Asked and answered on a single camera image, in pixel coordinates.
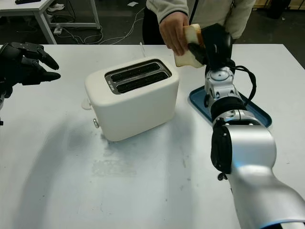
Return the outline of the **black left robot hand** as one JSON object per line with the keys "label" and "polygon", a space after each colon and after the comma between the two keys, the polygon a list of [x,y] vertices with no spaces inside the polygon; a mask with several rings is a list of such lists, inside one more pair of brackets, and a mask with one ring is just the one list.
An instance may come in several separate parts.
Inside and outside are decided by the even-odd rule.
{"label": "black left robot hand", "polygon": [[34,43],[11,42],[0,48],[0,94],[9,98],[13,86],[38,85],[60,79],[61,75],[46,71],[40,62],[53,70],[58,70],[57,62],[44,50],[44,46]]}

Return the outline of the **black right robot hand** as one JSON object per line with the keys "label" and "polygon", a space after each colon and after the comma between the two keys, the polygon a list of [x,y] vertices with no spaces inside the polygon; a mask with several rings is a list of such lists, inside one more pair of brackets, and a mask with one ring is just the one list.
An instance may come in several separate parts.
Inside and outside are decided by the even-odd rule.
{"label": "black right robot hand", "polygon": [[199,63],[213,71],[235,67],[235,62],[231,59],[233,39],[222,25],[216,23],[201,29],[201,38],[202,45],[188,43],[190,52]]}

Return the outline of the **person's right hand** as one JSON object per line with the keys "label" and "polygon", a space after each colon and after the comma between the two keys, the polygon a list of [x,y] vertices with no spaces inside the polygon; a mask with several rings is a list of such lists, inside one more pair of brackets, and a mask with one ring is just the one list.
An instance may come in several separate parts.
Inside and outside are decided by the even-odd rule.
{"label": "person's right hand", "polygon": [[178,56],[184,55],[188,50],[183,32],[183,27],[187,25],[189,25],[187,15],[178,11],[166,16],[159,25],[159,31],[165,45]]}

